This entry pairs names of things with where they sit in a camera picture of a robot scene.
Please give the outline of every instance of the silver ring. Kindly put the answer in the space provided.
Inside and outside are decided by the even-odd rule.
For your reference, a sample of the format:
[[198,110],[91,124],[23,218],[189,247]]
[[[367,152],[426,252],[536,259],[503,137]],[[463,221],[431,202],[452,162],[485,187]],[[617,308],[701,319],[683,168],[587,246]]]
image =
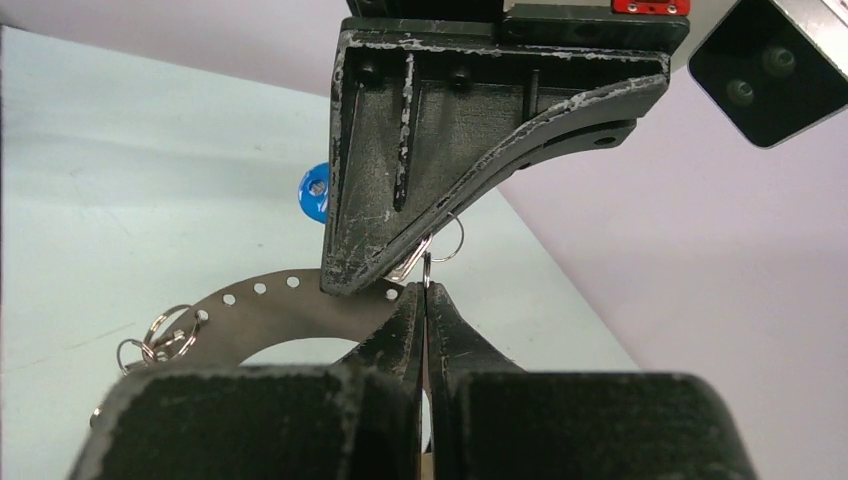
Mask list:
[[150,355],[151,358],[154,358],[156,356],[156,352],[154,352],[153,349],[148,347],[147,344],[142,341],[136,340],[134,338],[128,338],[126,340],[123,340],[121,343],[118,344],[118,349],[115,352],[115,356],[118,359],[118,367],[121,369],[121,373],[123,373],[124,375],[130,373],[130,371],[127,369],[127,366],[124,365],[124,361],[121,360],[121,350],[124,348],[124,345],[128,343],[140,348],[142,355]]
[[431,259],[430,261],[433,262],[433,263],[447,262],[451,258],[455,257],[456,254],[459,253],[460,250],[462,250],[462,245],[465,243],[465,227],[462,225],[462,222],[459,221],[459,217],[457,217],[453,213],[448,213],[448,215],[450,215],[453,218],[453,220],[457,223],[457,225],[459,225],[459,234],[460,234],[459,245],[457,245],[456,249],[453,251],[453,253],[451,253],[447,257]]
[[424,290],[430,288],[430,266],[433,263],[433,257],[430,252],[424,252]]
[[[150,365],[158,362],[159,360],[156,358],[156,349],[161,346],[168,346],[173,343],[173,341],[168,341],[165,342],[163,345],[156,345],[156,342],[153,341],[153,335],[155,335],[156,332],[162,327],[162,324],[164,324],[169,318],[174,316],[174,314],[183,310],[188,310],[190,308],[191,305],[176,305],[162,312],[162,314],[159,315],[156,320],[153,321],[152,324],[150,324],[150,328],[147,329],[147,334],[144,335],[144,345],[147,347],[147,350],[142,349],[141,351],[141,356],[144,359],[145,363]],[[177,351],[177,353],[174,354],[172,357],[169,357],[169,359],[185,355],[186,352],[188,352],[188,349],[191,348],[191,346],[194,345],[194,342],[197,341],[197,332],[199,330],[200,319],[197,318],[197,316],[195,315],[194,326],[191,328],[191,333],[189,334],[188,339],[186,339],[185,343],[182,347],[180,347],[179,351]]]

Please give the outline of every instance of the red connector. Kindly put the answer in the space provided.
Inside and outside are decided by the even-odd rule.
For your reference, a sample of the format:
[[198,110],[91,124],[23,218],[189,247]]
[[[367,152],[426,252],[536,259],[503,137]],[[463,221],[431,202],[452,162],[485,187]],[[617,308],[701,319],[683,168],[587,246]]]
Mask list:
[[689,15],[691,0],[612,0],[612,11],[636,15]]

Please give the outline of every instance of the blue button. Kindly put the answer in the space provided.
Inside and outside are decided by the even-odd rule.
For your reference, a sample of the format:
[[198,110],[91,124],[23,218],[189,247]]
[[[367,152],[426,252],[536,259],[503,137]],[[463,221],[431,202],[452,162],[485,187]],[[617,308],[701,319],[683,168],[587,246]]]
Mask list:
[[327,202],[330,190],[330,164],[322,163],[306,172],[297,190],[300,208],[309,218],[327,223]]

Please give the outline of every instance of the curved metal plate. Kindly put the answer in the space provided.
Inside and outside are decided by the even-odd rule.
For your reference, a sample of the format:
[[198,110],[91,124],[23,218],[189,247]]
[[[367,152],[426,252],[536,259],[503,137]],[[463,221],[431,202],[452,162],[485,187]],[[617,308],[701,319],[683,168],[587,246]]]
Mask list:
[[[235,366],[265,348],[304,338],[362,342],[389,319],[404,290],[380,280],[359,294],[333,297],[319,290],[320,275],[318,269],[283,270],[234,283],[209,295],[164,332],[189,331],[200,311],[209,316],[195,344],[168,364]],[[390,290],[397,295],[387,295]],[[224,297],[230,295],[233,298],[227,300],[234,303],[225,301]],[[175,354],[182,343],[175,342],[165,352]]]

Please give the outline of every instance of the white table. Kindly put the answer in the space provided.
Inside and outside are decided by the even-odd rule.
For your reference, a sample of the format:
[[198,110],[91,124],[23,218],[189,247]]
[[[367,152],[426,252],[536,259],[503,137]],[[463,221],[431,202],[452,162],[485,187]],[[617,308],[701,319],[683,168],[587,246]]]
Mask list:
[[[15,30],[2,94],[2,476],[62,478],[118,379],[118,341],[174,304],[319,265],[322,227],[296,188],[326,159],[329,106]],[[462,221],[465,247],[433,275],[496,347],[532,370],[634,368],[498,192]],[[344,348],[260,356],[329,362]]]

